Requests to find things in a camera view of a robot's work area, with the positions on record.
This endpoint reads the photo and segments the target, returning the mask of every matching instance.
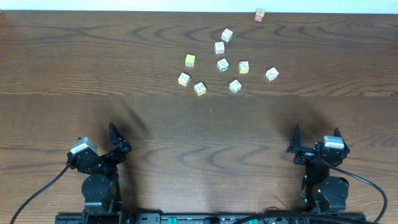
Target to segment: cube top face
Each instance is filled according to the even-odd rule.
[[[239,62],[239,73],[249,72],[249,62]]]
[[[268,70],[266,73],[266,77],[268,78],[269,81],[273,81],[274,79],[276,79],[276,77],[278,77],[278,75],[279,72],[276,70],[275,67]]]
[[[190,80],[190,76],[185,73],[181,73],[180,77],[178,78],[178,83],[187,86]]]
[[[193,67],[195,64],[195,56],[194,55],[187,55],[185,58],[185,65],[188,67]]]
[[[214,44],[214,50],[216,54],[223,54],[224,53],[224,42],[216,42]]]
[[[193,87],[193,89],[195,90],[195,92],[197,93],[198,96],[201,96],[207,92],[207,89],[205,87],[205,84],[203,84],[203,82],[196,84]]]
[[[221,39],[223,41],[229,42],[232,39],[233,33],[234,32],[230,31],[229,29],[225,29],[221,35]]]
[[[242,84],[238,80],[234,80],[229,84],[229,89],[233,92],[236,93],[242,88]]]
[[[266,13],[265,10],[263,10],[263,9],[257,9],[257,11],[256,11],[256,16],[264,17],[265,13]]]
[[[220,72],[225,72],[229,69],[229,63],[224,58],[217,62],[217,67],[220,70]]]

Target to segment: cube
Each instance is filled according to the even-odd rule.
[[[263,9],[257,9],[256,15],[254,16],[255,21],[262,22],[264,20],[264,14],[266,13]]]
[[[221,35],[221,39],[225,42],[229,42],[232,39],[232,35],[234,32],[230,31],[229,29],[225,29]]]
[[[225,72],[229,69],[229,63],[224,58],[217,62],[217,67],[220,70],[220,72]]]
[[[249,72],[249,62],[239,62],[239,73],[244,74]]]
[[[214,50],[216,51],[216,54],[223,54],[224,49],[224,42],[216,42],[214,44]]]
[[[195,56],[194,55],[187,55],[185,58],[185,66],[193,67],[195,65]]]
[[[195,92],[197,93],[198,96],[201,96],[207,92],[206,86],[205,86],[205,84],[203,84],[203,82],[196,84],[193,87],[193,89],[195,90]]]
[[[234,80],[229,84],[229,89],[233,92],[236,93],[242,88],[241,83],[238,80]]]
[[[190,80],[190,76],[185,73],[181,73],[180,77],[178,78],[178,83],[187,86]]]
[[[268,78],[269,81],[273,81],[278,77],[279,72],[276,70],[276,68],[272,68],[266,72],[266,77]]]

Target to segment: wooden table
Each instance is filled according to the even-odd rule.
[[[0,222],[64,167],[78,137],[111,149],[108,123],[133,145],[120,165],[130,208],[262,212],[303,207],[304,166],[285,149],[302,125],[307,146],[339,127],[340,168],[382,187],[383,223],[398,219],[398,16],[7,11],[0,21]],[[214,43],[228,27],[226,52]],[[194,68],[184,64],[196,55]],[[230,69],[216,63],[227,58]],[[248,60],[247,75],[238,62]],[[264,74],[280,72],[270,82]],[[177,83],[181,72],[189,86]],[[237,78],[242,90],[232,94]],[[197,97],[194,84],[208,92]],[[349,180],[347,211],[374,220],[382,197]],[[79,213],[87,176],[69,170],[18,223]]]

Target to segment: wood grain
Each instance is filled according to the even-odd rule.
[[[7,11],[0,20],[0,223],[52,180],[78,137],[110,149],[114,122],[134,151],[120,166],[130,208],[261,212],[303,207],[304,167],[285,153],[295,124],[308,146],[335,127],[351,153],[341,168],[380,185],[383,223],[398,219],[398,16]],[[215,55],[225,27],[234,31]],[[184,66],[197,56],[195,68]],[[220,73],[217,60],[230,70]],[[248,60],[247,75],[238,62]],[[279,77],[269,82],[268,68]],[[192,76],[188,87],[177,78]],[[228,83],[243,88],[232,94]],[[202,81],[208,93],[197,97]],[[83,209],[75,170],[29,204],[18,223]],[[369,220],[378,192],[348,178],[348,209]]]

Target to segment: white backdrop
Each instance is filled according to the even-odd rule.
[[[398,14],[398,0],[0,0],[0,9]]]

